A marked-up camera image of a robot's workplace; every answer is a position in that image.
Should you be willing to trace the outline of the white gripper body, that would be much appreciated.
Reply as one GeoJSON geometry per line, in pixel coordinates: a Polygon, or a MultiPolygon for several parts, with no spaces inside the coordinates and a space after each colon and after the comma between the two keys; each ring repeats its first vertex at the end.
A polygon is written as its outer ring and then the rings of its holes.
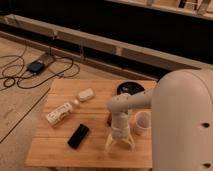
{"type": "Polygon", "coordinates": [[[127,138],[130,132],[129,115],[125,112],[113,113],[111,123],[111,134],[114,139],[127,138]]]}

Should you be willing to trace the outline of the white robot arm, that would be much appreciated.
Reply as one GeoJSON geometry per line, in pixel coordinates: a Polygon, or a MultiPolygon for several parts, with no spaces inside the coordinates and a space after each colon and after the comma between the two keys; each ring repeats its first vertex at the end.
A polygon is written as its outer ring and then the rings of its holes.
{"type": "Polygon", "coordinates": [[[182,69],[107,102],[111,135],[129,133],[131,109],[151,110],[152,171],[213,171],[213,70],[182,69]]]}

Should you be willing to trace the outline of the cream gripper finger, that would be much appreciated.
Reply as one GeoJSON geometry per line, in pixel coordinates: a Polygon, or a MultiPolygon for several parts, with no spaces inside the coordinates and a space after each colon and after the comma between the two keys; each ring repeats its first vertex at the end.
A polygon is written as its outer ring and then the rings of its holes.
{"type": "Polygon", "coordinates": [[[131,134],[128,135],[127,138],[124,139],[124,141],[130,145],[131,149],[134,149],[135,148],[135,142],[134,142],[134,139],[132,137],[131,134]]]}
{"type": "Polygon", "coordinates": [[[110,147],[115,143],[115,140],[112,137],[112,134],[108,135],[106,144],[105,144],[105,151],[109,151],[110,147]]]}

